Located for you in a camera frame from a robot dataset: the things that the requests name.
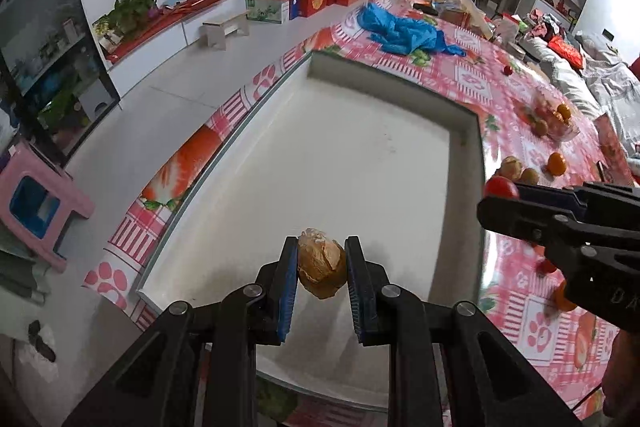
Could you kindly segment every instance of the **pink plastic stool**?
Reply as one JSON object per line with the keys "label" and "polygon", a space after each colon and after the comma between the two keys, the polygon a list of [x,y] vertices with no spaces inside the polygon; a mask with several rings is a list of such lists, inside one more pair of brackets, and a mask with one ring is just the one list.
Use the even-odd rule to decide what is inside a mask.
{"label": "pink plastic stool", "polygon": [[[62,272],[66,268],[66,259],[54,249],[66,222],[72,211],[89,218],[95,205],[63,169],[51,164],[24,140],[20,139],[9,152],[11,159],[0,172],[0,219],[28,248]],[[20,222],[11,210],[20,187],[24,187],[25,178],[30,178],[31,184],[39,185],[43,192],[48,192],[48,201],[54,201],[53,198],[59,200],[55,203],[57,208],[53,206],[54,214],[45,225],[41,238]]]}

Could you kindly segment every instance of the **table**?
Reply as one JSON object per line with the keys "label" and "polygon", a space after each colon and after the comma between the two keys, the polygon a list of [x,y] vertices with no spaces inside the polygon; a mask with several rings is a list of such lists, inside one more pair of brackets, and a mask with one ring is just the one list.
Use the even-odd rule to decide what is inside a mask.
{"label": "table", "polygon": [[[611,132],[600,132],[608,140],[602,144],[594,124],[585,118],[562,94],[535,71],[508,55],[494,44],[467,30],[441,20],[431,20],[408,4],[374,0],[399,16],[426,18],[443,30],[447,42],[467,51],[466,57],[414,54],[407,57],[380,51],[357,23],[357,9],[343,21],[320,30],[279,60],[265,67],[222,105],[212,117],[162,166],[155,177],[130,206],[121,224],[104,247],[105,256],[91,270],[84,286],[105,295],[121,308],[140,328],[145,329],[155,314],[134,291],[134,282],[145,267],[158,238],[179,205],[180,198],[197,174],[264,93],[289,71],[307,52],[324,50],[401,76],[426,89],[473,110],[479,118],[487,176],[505,156],[514,155],[527,167],[540,168],[547,157],[560,150],[568,162],[568,171],[558,178],[541,176],[541,184],[562,187],[599,179],[595,163],[604,161],[611,169],[626,168],[618,156],[603,154],[619,143]],[[514,73],[505,76],[505,65]],[[534,136],[524,109],[535,89],[548,92],[567,103],[574,114],[580,134],[556,146],[548,139]],[[536,274],[538,257],[526,243],[488,233],[482,270],[479,307],[503,334],[518,347],[532,365],[568,404],[578,402],[602,379],[609,360],[616,328],[581,309],[558,314],[550,295],[562,280],[560,273],[544,278]],[[372,413],[353,412],[307,397],[290,398],[284,418],[290,425],[330,425],[332,413],[350,418],[354,426],[369,425]],[[578,409],[585,416],[597,407],[597,397]]]}

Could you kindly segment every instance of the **tray rim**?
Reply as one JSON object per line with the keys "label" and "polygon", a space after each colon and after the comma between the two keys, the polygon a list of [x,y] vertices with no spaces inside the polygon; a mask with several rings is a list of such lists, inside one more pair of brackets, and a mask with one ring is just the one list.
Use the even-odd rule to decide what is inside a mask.
{"label": "tray rim", "polygon": [[[326,52],[324,50],[312,50],[309,52],[306,52],[305,55],[303,55],[302,58],[300,58],[299,61],[297,61],[297,63],[295,65],[293,65],[293,67],[289,70],[286,71],[286,73],[284,73],[274,84],[273,86],[270,87],[270,89],[268,89],[264,95],[255,103],[255,105],[247,112],[247,114],[242,118],[242,120],[238,123],[238,125],[231,131],[231,133],[229,133],[229,135],[225,138],[225,140],[222,142],[222,145],[219,147],[218,150],[216,150],[216,152],[211,156],[211,158],[207,161],[207,163],[205,164],[205,166],[202,168],[202,170],[200,171],[200,173],[197,175],[196,179],[194,180],[193,184],[191,184],[191,187],[188,188],[188,193],[186,195],[186,197],[182,200],[182,203],[180,204],[180,207],[178,208],[178,211],[176,213],[174,213],[172,215],[172,217],[170,218],[169,223],[167,224],[166,229],[164,230],[164,233],[162,234],[162,237],[160,238],[158,245],[156,246],[156,249],[154,250],[154,253],[152,254],[151,258],[149,259],[148,264],[145,267],[145,272],[143,273],[143,276],[138,280],[138,283],[136,284],[136,294],[151,308],[153,309],[153,311],[155,311],[158,314],[161,314],[163,312],[163,310],[161,310],[153,301],[153,299],[145,293],[144,290],[144,286],[146,283],[146,280],[148,279],[148,277],[150,276],[156,262],[158,261],[158,258],[160,257],[162,250],[164,249],[165,245],[167,244],[172,232],[175,230],[175,227],[177,226],[177,223],[179,222],[180,218],[182,217],[182,215],[184,214],[184,212],[186,211],[186,209],[188,208],[189,204],[191,203],[191,201],[193,200],[193,198],[195,197],[195,195],[197,194],[198,190],[204,185],[204,183],[206,182],[207,178],[209,177],[209,174],[211,173],[211,171],[218,165],[218,163],[220,162],[220,160],[223,158],[223,156],[225,155],[225,153],[229,150],[229,148],[233,145],[233,143],[236,141],[236,139],[238,139],[238,137],[240,136],[240,134],[245,130],[245,128],[247,127],[247,125],[253,120],[254,116],[258,113],[258,111],[264,107],[264,105],[269,101],[269,99],[274,95],[274,93],[277,92],[278,89],[280,89],[280,87],[282,87],[284,85],[285,82],[287,82],[287,80],[289,80],[289,78],[296,73],[296,71],[301,68],[304,64],[306,64],[308,61],[312,60],[316,55],[320,55],[322,57],[327,57],[333,60],[338,60],[341,62],[348,62],[350,67],[357,67],[357,68],[362,68],[362,69],[373,69],[375,70],[377,73],[382,74],[386,77],[388,77],[391,81],[395,81],[401,84],[404,84],[406,86],[410,86],[412,89],[419,89],[419,92],[424,92],[424,90],[428,91],[430,96],[434,96],[435,98],[439,99],[441,102],[447,103],[449,105],[453,105],[456,107],[456,110],[461,110],[462,112],[466,112],[469,116],[473,117],[476,120],[476,133],[477,133],[477,138],[479,140],[480,143],[480,160],[481,160],[481,176],[482,179],[484,180],[486,178],[486,165],[484,162],[484,154],[482,151],[482,131],[481,131],[481,125],[480,125],[480,119],[478,117],[478,115],[472,111],[471,109],[469,109],[468,107],[465,107],[465,105],[455,102],[454,100],[451,100],[450,98],[447,98],[446,96],[440,94],[439,92],[436,92],[432,89],[429,89],[428,87],[424,87],[421,86],[419,84],[415,84],[414,82],[403,78],[401,76],[389,73],[388,71],[385,70],[381,70],[379,68],[373,68],[373,66],[369,66],[367,64],[363,64],[360,63],[356,60],[350,60],[348,58],[342,57],[340,55],[336,55],[330,52]],[[478,244],[479,250],[478,250],[478,273],[479,276],[476,278],[475,281],[475,287],[473,288],[473,293],[475,295],[474,297],[474,301],[477,303],[479,301],[480,298],[480,294],[481,294],[481,289],[482,289],[482,276],[483,276],[483,267],[484,267],[484,252],[486,250],[486,230],[483,230],[481,228],[481,233],[480,233],[480,241]],[[306,389],[304,387],[300,387],[298,385],[289,383],[288,381],[285,380],[281,380],[279,378],[273,377],[271,375],[268,375],[267,373],[264,373],[262,371],[260,371],[259,369],[256,370],[256,373],[258,376],[260,376],[261,378],[264,378],[265,380],[268,380],[272,383],[276,383],[277,385],[280,385],[286,389],[289,389],[291,391],[295,391],[296,393],[300,393],[300,394],[304,394],[305,396],[311,396],[311,397],[316,397],[325,401],[328,401],[330,403],[336,404],[336,405],[343,405],[343,406],[348,406],[354,409],[360,409],[360,410],[366,410],[366,411],[371,411],[371,412],[388,412],[388,408],[387,407],[380,407],[377,405],[369,405],[369,404],[363,404],[363,403],[359,403],[359,402],[352,402],[352,401],[348,401],[348,400],[343,400],[340,399],[338,397],[333,397],[333,396],[328,396],[325,394],[321,394],[321,393],[317,393],[316,391],[312,391],[310,389]]]}

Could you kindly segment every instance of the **blue cloth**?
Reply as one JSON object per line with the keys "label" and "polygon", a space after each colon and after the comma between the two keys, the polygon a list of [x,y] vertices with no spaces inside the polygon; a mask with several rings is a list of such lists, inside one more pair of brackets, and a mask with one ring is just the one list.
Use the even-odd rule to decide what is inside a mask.
{"label": "blue cloth", "polygon": [[410,55],[417,49],[444,52],[464,57],[466,52],[455,44],[447,45],[444,33],[425,21],[396,17],[385,9],[368,3],[358,13],[358,24],[371,32],[369,38],[382,44],[382,51]]}

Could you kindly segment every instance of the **red bag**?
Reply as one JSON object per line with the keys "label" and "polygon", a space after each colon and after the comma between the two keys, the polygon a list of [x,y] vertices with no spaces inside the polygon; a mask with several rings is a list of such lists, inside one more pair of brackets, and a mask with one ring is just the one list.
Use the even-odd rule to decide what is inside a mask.
{"label": "red bag", "polygon": [[569,64],[577,70],[581,70],[584,67],[582,63],[582,55],[571,44],[566,42],[560,35],[555,35],[547,46],[555,51],[560,57],[566,58]]}

